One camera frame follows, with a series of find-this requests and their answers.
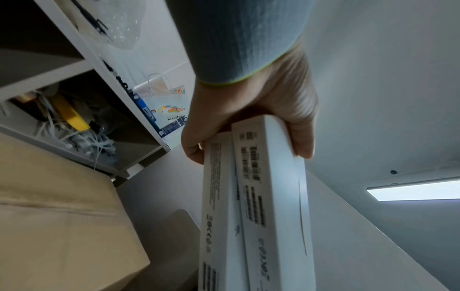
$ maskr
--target hand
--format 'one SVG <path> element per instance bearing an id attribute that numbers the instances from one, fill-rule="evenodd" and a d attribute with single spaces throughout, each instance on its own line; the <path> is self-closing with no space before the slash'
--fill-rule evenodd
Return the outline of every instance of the hand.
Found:
<path id="1" fill-rule="evenodd" d="M 273 114 L 286 122 L 296 153 L 309 159 L 317 108 L 307 57 L 297 42 L 270 66 L 238 83 L 212 86 L 197 81 L 182 146 L 190 159 L 203 164 L 199 143 L 246 114 Z"/>

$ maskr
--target product box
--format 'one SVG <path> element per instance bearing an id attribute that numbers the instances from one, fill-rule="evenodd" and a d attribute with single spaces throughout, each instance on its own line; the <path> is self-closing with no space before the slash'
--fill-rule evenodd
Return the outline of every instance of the product box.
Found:
<path id="1" fill-rule="evenodd" d="M 251 291 L 316 290 L 304 159 L 274 116 L 232 133 Z"/>
<path id="2" fill-rule="evenodd" d="M 249 291 L 231 132 L 205 142 L 198 289 Z"/>

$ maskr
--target sleeve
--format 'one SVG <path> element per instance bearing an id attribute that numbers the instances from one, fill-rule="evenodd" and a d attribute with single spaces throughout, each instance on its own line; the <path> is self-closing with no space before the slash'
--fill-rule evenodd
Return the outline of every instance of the sleeve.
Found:
<path id="1" fill-rule="evenodd" d="M 313 0 L 166 0 L 197 79 L 230 84 L 283 55 Z"/>

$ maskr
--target fluorescent light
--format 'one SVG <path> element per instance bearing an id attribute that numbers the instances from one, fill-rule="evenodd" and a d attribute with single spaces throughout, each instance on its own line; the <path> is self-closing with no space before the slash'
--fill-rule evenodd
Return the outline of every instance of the fluorescent light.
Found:
<path id="1" fill-rule="evenodd" d="M 378 201 L 460 199 L 460 180 L 368 188 Z"/>

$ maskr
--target brown cardboard box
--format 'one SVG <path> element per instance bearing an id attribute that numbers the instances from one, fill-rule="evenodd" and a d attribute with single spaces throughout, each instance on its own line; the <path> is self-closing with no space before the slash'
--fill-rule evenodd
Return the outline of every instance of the brown cardboard box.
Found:
<path id="1" fill-rule="evenodd" d="M 0 135 L 0 290 L 119 291 L 149 263 L 108 176 Z"/>

